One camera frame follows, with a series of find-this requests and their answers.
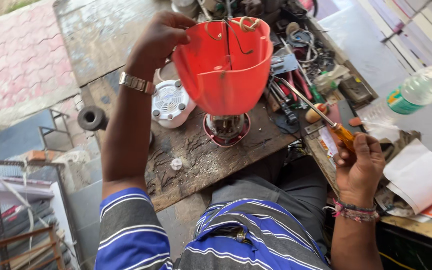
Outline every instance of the blue striped shirt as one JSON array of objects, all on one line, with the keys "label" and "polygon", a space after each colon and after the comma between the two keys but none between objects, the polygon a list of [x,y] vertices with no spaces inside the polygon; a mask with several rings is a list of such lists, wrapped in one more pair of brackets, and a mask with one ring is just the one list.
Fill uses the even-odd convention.
[{"label": "blue striped shirt", "polygon": [[168,235],[139,188],[100,205],[95,269],[329,269],[318,245],[290,212],[264,200],[211,205],[181,258],[170,258]]}]

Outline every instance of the gray trousers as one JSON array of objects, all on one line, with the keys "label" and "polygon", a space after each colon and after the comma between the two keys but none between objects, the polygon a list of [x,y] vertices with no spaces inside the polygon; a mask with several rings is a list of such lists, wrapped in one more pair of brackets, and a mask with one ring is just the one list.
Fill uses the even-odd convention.
[{"label": "gray trousers", "polygon": [[327,248],[323,225],[327,181],[312,156],[304,156],[283,167],[287,149],[282,149],[221,181],[211,204],[243,198],[268,200],[284,207],[304,226],[321,252]]}]

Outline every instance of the dirty wooden surface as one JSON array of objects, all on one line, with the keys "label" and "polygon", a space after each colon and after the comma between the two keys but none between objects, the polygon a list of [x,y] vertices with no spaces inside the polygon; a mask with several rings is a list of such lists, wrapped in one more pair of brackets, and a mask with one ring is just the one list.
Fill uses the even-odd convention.
[{"label": "dirty wooden surface", "polygon": [[[84,103],[101,107],[111,118],[116,105],[117,78],[123,68],[84,87]],[[163,69],[161,76],[163,79],[178,78],[171,63]],[[154,142],[149,150],[145,178],[155,210],[166,208],[293,142],[293,136],[282,134],[269,120],[265,104],[261,100],[248,112],[251,120],[248,135],[229,148],[217,146],[204,132],[205,113],[198,107],[182,126],[175,129],[163,128],[153,121]],[[103,142],[104,131],[99,131],[98,137]],[[182,160],[179,171],[171,169],[174,158]]]},{"label": "dirty wooden surface", "polygon": [[[81,96],[86,105],[97,105],[111,115],[120,67],[152,15],[170,9],[170,4],[166,0],[57,0],[54,3],[73,71],[78,84],[85,86],[81,89]],[[376,98],[370,85],[344,52],[325,32],[320,31],[317,22],[310,19],[308,25],[319,30],[315,31],[317,38],[336,52],[336,62],[362,79]],[[177,129],[166,130],[153,122],[151,129],[155,142],[150,149],[146,179],[156,210],[182,200],[293,141],[293,137],[281,134],[269,122],[263,107],[260,102],[249,112],[251,130],[248,136],[230,148],[217,147],[207,138],[201,128],[203,113],[199,109],[195,109],[188,121]],[[104,141],[104,131],[97,135],[100,141]],[[335,169],[326,153],[317,139],[306,137],[306,143],[338,194]],[[183,161],[183,168],[178,172],[169,167],[175,157]],[[432,238],[432,221],[419,223],[399,217],[384,217],[382,221]]]},{"label": "dirty wooden surface", "polygon": [[154,13],[168,0],[57,0],[53,4],[79,86],[123,66]]}]

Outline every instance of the fan grille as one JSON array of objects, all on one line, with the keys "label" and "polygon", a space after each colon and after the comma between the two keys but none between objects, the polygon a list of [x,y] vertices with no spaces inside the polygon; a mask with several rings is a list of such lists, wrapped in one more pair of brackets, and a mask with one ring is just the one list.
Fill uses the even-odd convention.
[{"label": "fan grille", "polygon": [[167,86],[159,90],[154,104],[160,112],[170,114],[178,109],[181,100],[181,91],[176,87]]}]

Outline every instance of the man's left hand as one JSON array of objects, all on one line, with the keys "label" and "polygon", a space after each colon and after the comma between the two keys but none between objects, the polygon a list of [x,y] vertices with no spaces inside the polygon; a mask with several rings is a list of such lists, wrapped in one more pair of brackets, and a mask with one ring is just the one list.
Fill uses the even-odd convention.
[{"label": "man's left hand", "polygon": [[174,47],[189,43],[190,39],[185,29],[195,24],[195,21],[181,13],[156,13],[133,46],[125,72],[152,82],[155,70],[164,66],[166,57],[171,54]]}]

